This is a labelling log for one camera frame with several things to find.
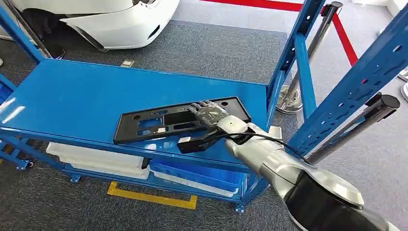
lower shelf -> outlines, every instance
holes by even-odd
[[[168,180],[164,180],[161,178],[157,178],[154,176],[153,173],[150,173],[149,177],[146,180],[141,180],[141,179],[136,179],[136,178],[131,178],[131,177],[123,177],[123,176],[118,176],[118,175],[77,169],[77,168],[71,167],[70,165],[66,165],[64,169],[62,170],[62,172],[68,175],[78,174],[81,176],[96,177],[100,179],[112,180],[112,181],[117,181],[121,183],[135,184],[135,185],[141,185],[141,186],[146,186],[146,187],[158,188],[162,190],[176,191],[176,192],[185,193],[185,194],[193,194],[193,195],[198,195],[198,196],[216,198],[216,199],[235,202],[235,203],[239,203],[241,201],[242,192],[246,190],[246,184],[247,184],[246,178],[244,178],[244,180],[242,181],[242,187],[239,189],[239,191],[232,197],[226,197],[226,196],[218,195],[215,193],[207,192],[204,190],[196,189],[193,187],[185,186],[182,184],[178,184],[175,182],[171,182]]]

silver robotic arm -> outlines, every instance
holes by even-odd
[[[190,111],[210,128],[226,134],[228,151],[270,183],[299,230],[399,230],[381,216],[364,209],[361,193],[353,185],[288,154],[271,139],[260,137],[269,137],[269,134],[257,125],[228,115],[209,101],[192,104]]]

stanchion base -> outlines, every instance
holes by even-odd
[[[63,57],[65,56],[64,48],[58,44],[47,43],[46,48],[54,59],[63,59]]]
[[[402,74],[398,74],[398,77],[399,77],[400,79],[402,79],[403,81],[408,82],[408,76],[404,76],[404,75],[402,75]]]
[[[287,94],[288,89],[289,89],[288,85],[282,86],[281,91],[279,93],[276,109],[285,114],[296,114],[302,110],[302,100],[300,98],[299,89],[296,89],[294,96],[288,100],[288,103],[286,104],[284,108],[281,108],[280,106],[282,105],[283,98],[285,98],[285,95]]]
[[[408,101],[408,83],[404,84],[401,87],[401,94],[404,97],[404,99],[406,99]]]

hole in metal plate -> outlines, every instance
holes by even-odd
[[[158,128],[157,131],[154,131],[153,133],[162,133],[162,132],[166,132],[166,131],[168,131],[168,127]]]
[[[402,46],[401,46],[401,45],[398,45],[398,46],[396,46],[396,47],[393,49],[393,52],[397,52],[397,51],[399,51],[401,48],[402,48]]]
[[[167,110],[163,110],[163,111],[159,111],[159,112],[152,112],[152,115],[158,115],[158,116],[161,116],[161,115],[164,115],[164,114],[167,114]]]
[[[196,121],[195,115],[189,111],[164,115],[165,126]]]
[[[346,112],[346,113],[344,113],[344,114],[339,115],[339,116],[336,118],[336,120],[339,120],[341,117],[343,117],[343,116],[345,116],[345,115],[347,115],[347,114],[348,114],[348,112]]]
[[[159,118],[145,119],[145,120],[139,121],[138,127],[139,128],[149,128],[149,127],[154,127],[154,126],[158,126],[162,124],[163,124],[163,119],[159,117]]]
[[[195,123],[185,123],[185,124],[177,124],[173,127],[174,130],[185,129],[185,128],[192,128],[195,126]]]
[[[401,60],[399,63],[395,64],[395,63],[391,63],[390,66],[387,68],[386,71],[384,71],[384,73],[382,74],[382,76],[386,76],[387,74],[389,74],[392,71],[395,71],[396,69],[401,68],[402,65],[404,65],[405,60]]]
[[[149,134],[150,134],[150,130],[138,131],[138,136],[145,136],[145,135],[149,135]]]
[[[330,131],[330,129],[331,129],[331,128],[328,128],[328,129],[322,131],[320,134],[323,134],[323,133],[325,133],[325,132],[327,132],[327,131]]]

blue shelf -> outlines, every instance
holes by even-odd
[[[198,196],[216,198],[216,199],[235,202],[235,203],[239,203],[241,201],[242,191],[246,189],[246,178],[243,179],[242,187],[233,197],[225,197],[225,196],[218,195],[215,193],[207,192],[204,190],[196,189],[196,188],[185,186],[179,183],[157,178],[154,176],[152,172],[149,174],[149,177],[146,180],[141,180],[141,179],[136,179],[136,178],[131,178],[131,177],[123,177],[123,176],[101,173],[101,172],[88,171],[88,170],[74,168],[74,167],[71,167],[70,165],[66,165],[64,169],[62,170],[62,172],[67,173],[68,175],[78,174],[81,176],[96,177],[96,178],[101,178],[105,180],[117,181],[121,183],[137,184],[137,185],[142,185],[146,187],[158,188],[162,190],[177,191],[177,192],[185,193],[185,194],[193,194],[193,195],[198,195]]]
[[[4,146],[6,146],[6,142],[0,141],[0,150],[3,149]]]
[[[75,94],[67,86],[74,86]],[[200,86],[200,90],[191,86]],[[152,94],[152,87],[160,94]],[[179,136],[113,144],[122,113],[231,96],[239,97],[252,121],[265,128],[266,86],[261,84],[47,59],[11,94],[10,105],[0,112],[0,120],[5,121],[0,131],[36,140],[248,172],[248,167],[228,153],[223,141],[205,152],[190,154],[180,153]]]
[[[150,161],[150,169],[229,192],[235,192],[242,185],[243,178],[246,177],[246,174],[241,172],[189,165],[174,161],[152,160]]]

